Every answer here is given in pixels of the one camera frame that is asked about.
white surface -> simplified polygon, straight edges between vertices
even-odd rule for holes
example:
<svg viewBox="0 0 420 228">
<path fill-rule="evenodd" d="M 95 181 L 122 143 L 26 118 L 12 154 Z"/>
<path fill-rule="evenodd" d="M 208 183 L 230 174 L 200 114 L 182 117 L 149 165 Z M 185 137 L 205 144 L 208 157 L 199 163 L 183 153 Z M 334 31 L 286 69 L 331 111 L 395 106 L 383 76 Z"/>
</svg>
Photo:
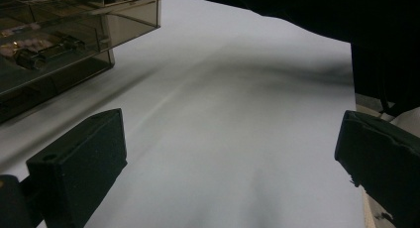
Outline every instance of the white surface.
<svg viewBox="0 0 420 228">
<path fill-rule="evenodd" d="M 87 227 L 361 228 L 334 161 L 354 109 L 350 46 L 200 0 L 162 0 L 162 28 L 117 64 L 1 126 L 0 172 L 121 107 L 129 164 Z"/>
<path fill-rule="evenodd" d="M 420 107 L 402 113 L 391 123 L 414 136 L 420 137 Z"/>
</svg>

clear plastic case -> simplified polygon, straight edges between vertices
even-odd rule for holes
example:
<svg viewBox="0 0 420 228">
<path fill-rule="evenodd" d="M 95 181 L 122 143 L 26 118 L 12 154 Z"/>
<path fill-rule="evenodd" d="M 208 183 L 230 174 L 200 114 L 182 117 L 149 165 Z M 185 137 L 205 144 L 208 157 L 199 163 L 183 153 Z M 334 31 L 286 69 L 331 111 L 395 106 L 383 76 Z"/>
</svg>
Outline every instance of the clear plastic case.
<svg viewBox="0 0 420 228">
<path fill-rule="evenodd" d="M 159 28 L 159 12 L 160 0 L 0 0 L 0 122 L 111 68 L 111 49 Z"/>
</svg>

transparent plastic box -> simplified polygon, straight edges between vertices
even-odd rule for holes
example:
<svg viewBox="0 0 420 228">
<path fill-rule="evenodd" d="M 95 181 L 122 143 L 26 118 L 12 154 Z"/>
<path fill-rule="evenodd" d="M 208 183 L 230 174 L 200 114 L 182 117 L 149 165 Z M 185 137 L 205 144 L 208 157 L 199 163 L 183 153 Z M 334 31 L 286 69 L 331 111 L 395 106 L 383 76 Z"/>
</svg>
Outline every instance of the transparent plastic box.
<svg viewBox="0 0 420 228">
<path fill-rule="evenodd" d="M 0 0 L 0 123 L 114 64 L 160 27 L 160 0 Z"/>
</svg>

